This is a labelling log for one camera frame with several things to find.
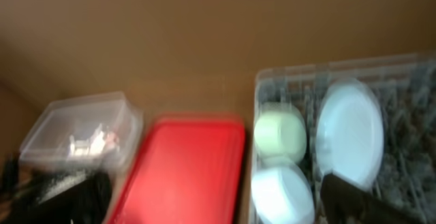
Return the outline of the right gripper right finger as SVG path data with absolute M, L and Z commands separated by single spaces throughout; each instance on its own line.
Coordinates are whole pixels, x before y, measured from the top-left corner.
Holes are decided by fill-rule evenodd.
M 320 198 L 329 224 L 344 223 L 348 217 L 365 224 L 421 223 L 334 174 L 323 177 Z

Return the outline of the light blue rice bowl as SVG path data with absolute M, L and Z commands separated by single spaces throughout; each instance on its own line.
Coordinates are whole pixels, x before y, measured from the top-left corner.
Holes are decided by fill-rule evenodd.
M 274 166 L 257 171 L 251 179 L 251 198 L 263 223 L 315 222 L 311 188 L 297 165 Z

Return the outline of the large light blue plate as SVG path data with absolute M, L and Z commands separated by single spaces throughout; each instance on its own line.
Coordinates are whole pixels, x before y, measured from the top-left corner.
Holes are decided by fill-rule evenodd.
M 333 173 L 367 191 L 384 153 L 381 108 L 372 90 L 356 79 L 333 83 L 317 121 L 315 157 L 322 176 Z

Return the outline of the mint green bowl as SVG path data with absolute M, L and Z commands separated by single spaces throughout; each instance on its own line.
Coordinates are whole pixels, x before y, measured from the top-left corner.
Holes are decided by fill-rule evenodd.
M 307 150 L 305 120 L 290 103 L 265 103 L 255 120 L 253 139 L 261 159 L 298 164 Z

